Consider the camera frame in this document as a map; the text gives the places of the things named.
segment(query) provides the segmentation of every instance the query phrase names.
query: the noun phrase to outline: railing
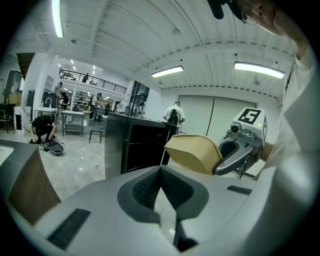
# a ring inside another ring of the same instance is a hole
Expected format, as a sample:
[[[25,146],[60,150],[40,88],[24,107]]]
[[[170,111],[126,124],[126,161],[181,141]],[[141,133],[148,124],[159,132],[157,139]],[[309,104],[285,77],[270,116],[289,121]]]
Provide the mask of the railing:
[[[88,75],[86,78],[86,74],[65,70],[65,69],[60,69],[60,78],[106,88],[110,91],[114,91],[121,94],[125,94],[127,89],[121,85],[94,77],[92,75]]]

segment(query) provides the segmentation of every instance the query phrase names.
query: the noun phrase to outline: tiled floor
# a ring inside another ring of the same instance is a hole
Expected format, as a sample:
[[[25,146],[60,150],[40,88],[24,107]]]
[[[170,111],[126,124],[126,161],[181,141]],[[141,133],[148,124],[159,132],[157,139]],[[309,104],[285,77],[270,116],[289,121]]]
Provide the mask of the tiled floor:
[[[60,132],[57,132],[56,135],[59,141],[65,143],[65,152],[56,156],[51,152],[40,150],[40,156],[47,176],[61,200],[66,199],[88,184],[106,178],[104,136],[100,144],[98,133],[92,135],[90,143],[88,134],[84,134],[82,137],[77,134],[62,136]],[[27,143],[30,136],[18,136],[13,131],[7,134],[5,130],[0,130],[0,139]],[[169,165],[178,166],[172,160],[169,161]],[[231,172],[224,177],[237,179],[238,174]],[[242,179],[251,180],[247,176],[243,176]],[[162,189],[155,202],[155,211],[160,214],[161,231],[170,242],[173,242],[176,211]]]

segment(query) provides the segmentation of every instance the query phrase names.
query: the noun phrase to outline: backpack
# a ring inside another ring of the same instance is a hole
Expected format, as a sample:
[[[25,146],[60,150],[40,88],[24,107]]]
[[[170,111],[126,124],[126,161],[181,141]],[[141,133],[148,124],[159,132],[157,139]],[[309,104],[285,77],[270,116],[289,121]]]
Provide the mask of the backpack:
[[[174,124],[175,126],[178,125],[180,121],[180,115],[178,111],[174,108],[171,110],[169,118],[168,118],[168,123]]]

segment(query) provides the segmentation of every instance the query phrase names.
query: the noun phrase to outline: sliding door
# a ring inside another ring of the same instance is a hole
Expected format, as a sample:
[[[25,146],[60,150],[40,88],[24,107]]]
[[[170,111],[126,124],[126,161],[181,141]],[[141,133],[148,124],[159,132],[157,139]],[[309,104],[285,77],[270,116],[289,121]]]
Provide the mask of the sliding door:
[[[206,135],[214,103],[213,97],[180,96],[179,101],[185,114],[181,131],[187,134]]]
[[[215,98],[207,136],[217,143],[218,140],[226,134],[227,129],[230,129],[232,119],[234,119],[240,111],[244,108],[255,107],[256,105],[253,103]]]

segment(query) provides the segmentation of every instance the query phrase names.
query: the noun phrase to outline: stool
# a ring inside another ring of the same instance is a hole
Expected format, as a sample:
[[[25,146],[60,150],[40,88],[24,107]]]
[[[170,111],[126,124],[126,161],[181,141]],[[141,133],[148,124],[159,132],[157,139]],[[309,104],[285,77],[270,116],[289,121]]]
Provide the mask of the stool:
[[[92,135],[92,132],[97,132],[97,133],[100,133],[100,144],[101,144],[101,138],[102,138],[102,132],[104,131],[104,128],[103,127],[97,127],[97,128],[94,128],[90,131],[90,137],[89,137],[89,143],[90,143],[90,140],[91,140],[91,135]]]

